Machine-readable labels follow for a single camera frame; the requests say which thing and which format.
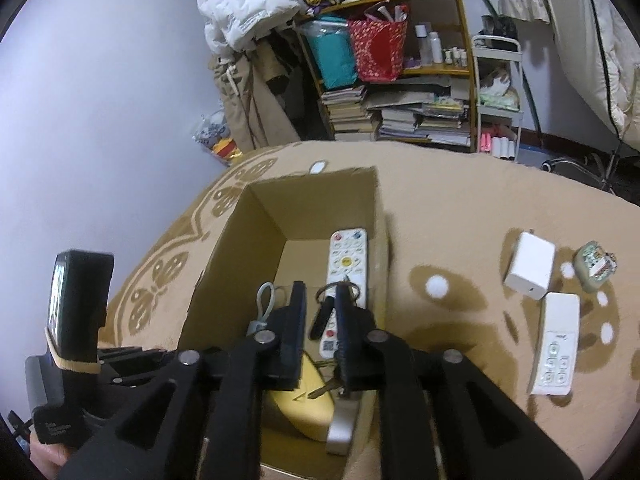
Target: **beige blanket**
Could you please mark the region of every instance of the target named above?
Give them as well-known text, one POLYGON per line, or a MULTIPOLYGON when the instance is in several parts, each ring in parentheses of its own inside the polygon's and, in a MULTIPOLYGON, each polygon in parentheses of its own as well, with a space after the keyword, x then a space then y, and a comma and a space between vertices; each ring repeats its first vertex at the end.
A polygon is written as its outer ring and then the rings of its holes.
MULTIPOLYGON (((463 351, 590 477, 638 411, 640 209, 484 154, 394 142, 299 142, 252 153, 204 190, 149 251, 111 301, 101 340, 174 348, 199 269, 243 186, 304 173, 318 160, 327 162, 324 171, 378 168, 390 233, 389 330, 417 348, 463 351), (581 298, 577 374, 566 397, 527 395, 539 303, 502 286, 512 244, 530 229, 558 247, 551 289, 581 298), (568 266, 561 271, 589 240, 619 263, 599 295, 583 293, 568 266), (448 284, 439 299, 433 276, 448 284)), ((376 442, 352 478, 379 475, 376 442)))

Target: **small green object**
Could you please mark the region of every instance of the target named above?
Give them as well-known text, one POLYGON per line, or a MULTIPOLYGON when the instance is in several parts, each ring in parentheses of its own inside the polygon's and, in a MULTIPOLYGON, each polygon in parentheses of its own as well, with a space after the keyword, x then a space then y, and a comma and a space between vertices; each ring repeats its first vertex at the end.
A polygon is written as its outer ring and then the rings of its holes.
POLYGON ((606 253, 594 240, 581 247, 574 257, 575 273, 587 292, 598 290, 617 267, 616 255, 606 253))

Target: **charger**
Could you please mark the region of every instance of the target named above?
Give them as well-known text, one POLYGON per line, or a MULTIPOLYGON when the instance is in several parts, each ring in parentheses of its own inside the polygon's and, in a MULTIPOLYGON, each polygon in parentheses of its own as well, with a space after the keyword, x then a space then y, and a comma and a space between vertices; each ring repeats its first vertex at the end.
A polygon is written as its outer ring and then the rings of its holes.
POLYGON ((522 232, 504 284, 534 300, 542 299, 549 288, 555 255, 553 243, 522 232))

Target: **white cable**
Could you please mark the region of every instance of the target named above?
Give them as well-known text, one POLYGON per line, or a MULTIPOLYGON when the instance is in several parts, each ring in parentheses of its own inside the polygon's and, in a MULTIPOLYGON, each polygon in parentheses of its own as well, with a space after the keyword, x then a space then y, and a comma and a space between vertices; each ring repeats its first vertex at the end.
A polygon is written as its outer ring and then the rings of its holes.
POLYGON ((275 290, 275 287, 273 286, 273 283, 271 282, 263 283, 258 289, 258 293, 255 295, 255 304, 258 307, 258 321, 262 321, 262 322, 267 321, 269 314, 273 310, 273 305, 275 304, 275 302, 276 302, 276 290, 275 290), (262 313, 262 294, 267 289, 269 289, 271 293, 269 295, 269 304, 267 305, 267 310, 263 314, 262 313))

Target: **white puffer jacket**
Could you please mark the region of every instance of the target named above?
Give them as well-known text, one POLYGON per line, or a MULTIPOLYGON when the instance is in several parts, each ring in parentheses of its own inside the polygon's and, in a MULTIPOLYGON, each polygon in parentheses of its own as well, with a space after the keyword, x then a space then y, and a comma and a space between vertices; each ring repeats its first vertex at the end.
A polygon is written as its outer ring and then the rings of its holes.
POLYGON ((304 10, 301 0, 197 0, 197 3, 206 18, 207 44, 223 60, 231 60, 234 51, 252 50, 254 40, 304 10))

